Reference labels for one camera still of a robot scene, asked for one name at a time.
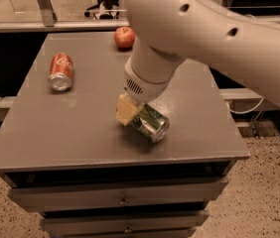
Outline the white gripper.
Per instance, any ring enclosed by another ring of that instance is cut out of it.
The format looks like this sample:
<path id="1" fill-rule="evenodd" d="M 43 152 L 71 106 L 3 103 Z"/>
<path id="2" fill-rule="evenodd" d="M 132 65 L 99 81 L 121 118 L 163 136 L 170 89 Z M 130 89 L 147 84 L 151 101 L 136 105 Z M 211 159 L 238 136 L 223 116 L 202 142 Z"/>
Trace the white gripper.
<path id="1" fill-rule="evenodd" d="M 153 83 L 141 79 L 133 70 L 131 59 L 125 65 L 123 81 L 127 93 L 118 97 L 116 119 L 124 126 L 127 126 L 141 111 L 144 107 L 143 102 L 158 98 L 168 86 L 167 82 Z"/>

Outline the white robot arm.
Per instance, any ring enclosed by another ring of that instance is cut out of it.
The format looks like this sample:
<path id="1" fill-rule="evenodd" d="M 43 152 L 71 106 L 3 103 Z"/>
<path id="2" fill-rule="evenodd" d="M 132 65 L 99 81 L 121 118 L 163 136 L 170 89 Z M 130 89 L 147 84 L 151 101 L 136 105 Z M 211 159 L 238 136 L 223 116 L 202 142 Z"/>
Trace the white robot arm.
<path id="1" fill-rule="evenodd" d="M 210 66 L 280 107 L 280 24 L 211 0 L 127 0 L 137 40 L 125 66 L 116 118 L 129 124 L 167 88 L 186 59 Z"/>

